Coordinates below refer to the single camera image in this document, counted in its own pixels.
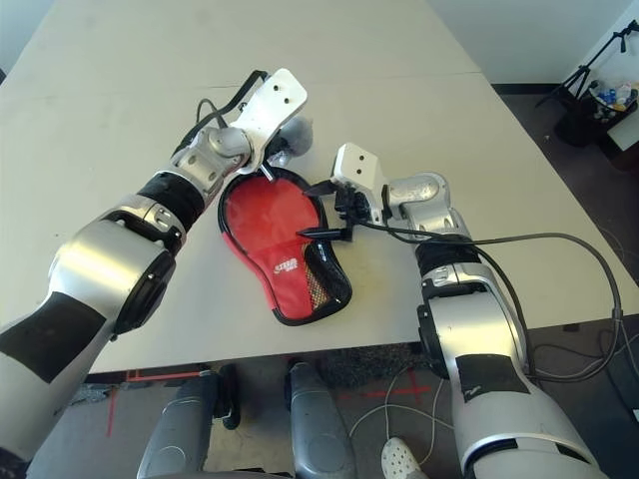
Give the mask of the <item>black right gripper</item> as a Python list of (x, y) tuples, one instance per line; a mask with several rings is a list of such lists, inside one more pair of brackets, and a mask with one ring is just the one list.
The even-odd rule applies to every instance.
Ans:
[(331, 180), (324, 180), (305, 189), (307, 197), (323, 197), (335, 193), (334, 209), (344, 221), (345, 228), (307, 228), (297, 231), (296, 235), (309, 240), (352, 241), (352, 229), (356, 225), (371, 220), (371, 210), (364, 193), (351, 185), (338, 186)]

